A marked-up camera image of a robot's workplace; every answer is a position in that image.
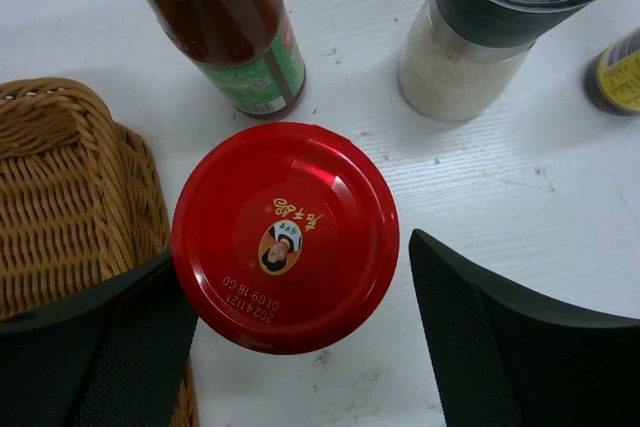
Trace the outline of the black top salt grinder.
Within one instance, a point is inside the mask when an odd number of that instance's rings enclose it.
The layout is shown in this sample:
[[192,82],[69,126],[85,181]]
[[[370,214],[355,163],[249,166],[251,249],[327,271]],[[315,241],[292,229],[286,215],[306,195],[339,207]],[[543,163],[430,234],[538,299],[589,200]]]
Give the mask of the black top salt grinder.
[[536,41],[595,0],[426,0],[398,64],[401,93],[431,119],[479,116]]

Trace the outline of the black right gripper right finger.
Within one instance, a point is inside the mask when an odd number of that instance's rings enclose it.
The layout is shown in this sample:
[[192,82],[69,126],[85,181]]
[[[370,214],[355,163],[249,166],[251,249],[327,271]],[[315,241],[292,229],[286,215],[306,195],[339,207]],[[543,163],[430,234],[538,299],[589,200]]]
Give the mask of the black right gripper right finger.
[[638,425],[638,320],[536,292],[419,229],[409,257],[446,425]]

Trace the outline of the small yellow label dark bottle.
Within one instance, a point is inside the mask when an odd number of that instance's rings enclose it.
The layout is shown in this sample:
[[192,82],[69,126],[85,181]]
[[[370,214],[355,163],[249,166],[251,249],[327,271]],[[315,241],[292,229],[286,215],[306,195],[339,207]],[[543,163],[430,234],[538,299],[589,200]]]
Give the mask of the small yellow label dark bottle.
[[587,66],[583,76],[587,97],[600,110],[639,115],[639,29],[608,46]]

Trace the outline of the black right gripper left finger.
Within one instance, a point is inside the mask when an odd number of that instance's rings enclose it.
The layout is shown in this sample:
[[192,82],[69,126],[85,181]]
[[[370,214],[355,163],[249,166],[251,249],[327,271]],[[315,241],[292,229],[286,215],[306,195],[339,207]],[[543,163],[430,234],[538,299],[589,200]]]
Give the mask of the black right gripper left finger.
[[196,322],[169,252],[2,321],[2,425],[169,425]]

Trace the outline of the red lid chili sauce jar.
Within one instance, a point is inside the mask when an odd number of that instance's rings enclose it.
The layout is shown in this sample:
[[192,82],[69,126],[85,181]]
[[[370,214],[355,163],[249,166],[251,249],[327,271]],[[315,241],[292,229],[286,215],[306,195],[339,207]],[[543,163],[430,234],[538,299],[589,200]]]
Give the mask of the red lid chili sauce jar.
[[198,316],[249,350],[291,355],[350,335],[393,279],[399,219],[349,139],[276,122],[234,134],[189,176],[171,251]]

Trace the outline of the brown wicker divided basket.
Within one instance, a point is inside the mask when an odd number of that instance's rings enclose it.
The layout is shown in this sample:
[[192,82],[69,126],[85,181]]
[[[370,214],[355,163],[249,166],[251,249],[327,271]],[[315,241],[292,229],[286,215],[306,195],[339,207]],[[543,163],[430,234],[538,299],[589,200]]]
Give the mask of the brown wicker divided basket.
[[[1,87],[1,323],[123,274],[169,249],[153,155],[89,87]],[[199,422],[190,358],[171,422]]]

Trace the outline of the yellow cap green label bottle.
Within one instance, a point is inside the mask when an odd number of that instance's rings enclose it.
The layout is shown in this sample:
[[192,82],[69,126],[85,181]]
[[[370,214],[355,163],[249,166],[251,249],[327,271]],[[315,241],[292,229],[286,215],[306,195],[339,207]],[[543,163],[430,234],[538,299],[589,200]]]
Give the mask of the yellow cap green label bottle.
[[278,118],[306,66],[284,0],[146,0],[167,37],[238,111]]

